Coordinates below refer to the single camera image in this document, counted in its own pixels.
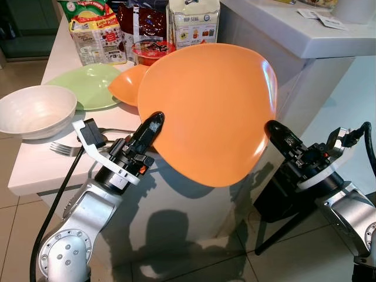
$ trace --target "white countertop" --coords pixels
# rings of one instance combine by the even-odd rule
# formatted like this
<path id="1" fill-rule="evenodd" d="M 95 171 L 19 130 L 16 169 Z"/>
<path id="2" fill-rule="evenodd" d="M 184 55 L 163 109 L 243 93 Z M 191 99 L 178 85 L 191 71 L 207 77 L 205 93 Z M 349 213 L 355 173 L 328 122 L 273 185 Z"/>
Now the white countertop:
<path id="1" fill-rule="evenodd" d="M 68 31 L 68 22 L 63 17 L 42 79 L 42 84 L 81 66 L 82 64 Z M 133 66 L 133 63 L 115 67 L 125 70 L 131 66 Z M 85 120 L 89 118 L 94 118 L 99 127 L 135 130 L 140 125 L 137 109 L 124 103 L 105 110 L 86 113 L 76 112 L 73 119 Z M 116 137 L 124 137 L 124 134 L 106 133 L 106 136 L 110 140 L 113 140 Z M 76 140 L 73 126 L 70 126 L 50 139 L 24 140 L 19 149 L 8 184 L 9 189 L 13 193 L 21 196 L 60 188 L 74 158 L 61 156 L 49 150 L 52 141 L 71 146 L 80 146 Z M 97 164 L 90 170 L 93 164 L 93 159 L 86 154 L 83 155 L 68 186 L 82 184 L 88 178 L 89 171 L 91 171 L 92 175 L 95 175 L 100 169 L 100 165 Z"/>
<path id="2" fill-rule="evenodd" d="M 297 1 L 220 0 L 236 14 L 299 58 L 336 58 L 376 55 L 376 22 L 369 25 L 343 21 L 348 31 L 327 28 L 317 19 L 305 19 L 298 8 L 329 15 L 328 10 Z"/>

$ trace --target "black tripod leg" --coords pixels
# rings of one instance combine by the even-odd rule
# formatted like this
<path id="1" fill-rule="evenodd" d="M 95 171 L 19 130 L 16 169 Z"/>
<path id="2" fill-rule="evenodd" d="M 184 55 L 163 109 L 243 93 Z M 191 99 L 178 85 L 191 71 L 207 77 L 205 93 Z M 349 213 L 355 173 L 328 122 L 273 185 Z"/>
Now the black tripod leg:
<path id="1" fill-rule="evenodd" d="M 301 212 L 299 212 L 288 223 L 286 223 L 284 226 L 282 226 L 280 230 L 278 230 L 272 236 L 270 236 L 270 238 L 268 240 L 266 240 L 264 243 L 259 245 L 255 249 L 254 253 L 258 256 L 260 254 L 262 254 L 265 250 L 267 250 L 276 241 L 281 239 L 288 232 L 290 232 L 292 229 L 294 229 L 296 226 L 298 226 L 304 219 L 306 219 L 309 215 L 311 215 L 316 209 L 317 209 L 317 206 L 314 203 L 312 203 L 305 210 L 302 210 Z"/>

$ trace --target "red jar lid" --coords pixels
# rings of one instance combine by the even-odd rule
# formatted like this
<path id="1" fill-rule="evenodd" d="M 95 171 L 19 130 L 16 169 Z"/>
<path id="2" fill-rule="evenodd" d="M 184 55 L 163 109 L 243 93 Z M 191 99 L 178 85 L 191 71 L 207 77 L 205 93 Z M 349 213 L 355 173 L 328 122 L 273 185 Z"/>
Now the red jar lid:
<path id="1" fill-rule="evenodd" d="M 175 47 L 167 41 L 148 40 L 133 44 L 132 51 L 144 58 L 159 59 L 175 51 Z"/>

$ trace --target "white bowl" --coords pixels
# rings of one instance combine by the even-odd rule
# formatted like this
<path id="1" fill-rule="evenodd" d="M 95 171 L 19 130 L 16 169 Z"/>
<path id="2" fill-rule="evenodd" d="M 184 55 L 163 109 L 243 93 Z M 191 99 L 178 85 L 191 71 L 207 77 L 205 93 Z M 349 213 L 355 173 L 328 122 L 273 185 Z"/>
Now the white bowl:
<path id="1" fill-rule="evenodd" d="M 76 95 L 61 86 L 17 90 L 0 100 L 0 131 L 23 139 L 51 137 L 70 124 L 76 104 Z"/>

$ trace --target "green plate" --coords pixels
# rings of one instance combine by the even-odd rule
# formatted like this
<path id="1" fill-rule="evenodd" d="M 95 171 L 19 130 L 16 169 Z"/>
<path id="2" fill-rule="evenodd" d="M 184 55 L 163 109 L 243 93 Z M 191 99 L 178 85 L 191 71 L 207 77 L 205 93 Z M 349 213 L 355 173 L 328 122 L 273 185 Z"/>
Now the green plate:
<path id="1" fill-rule="evenodd" d="M 98 110 L 120 103 L 107 89 L 120 74 L 113 66 L 94 63 L 66 72 L 46 84 L 71 90 L 77 97 L 77 110 Z"/>

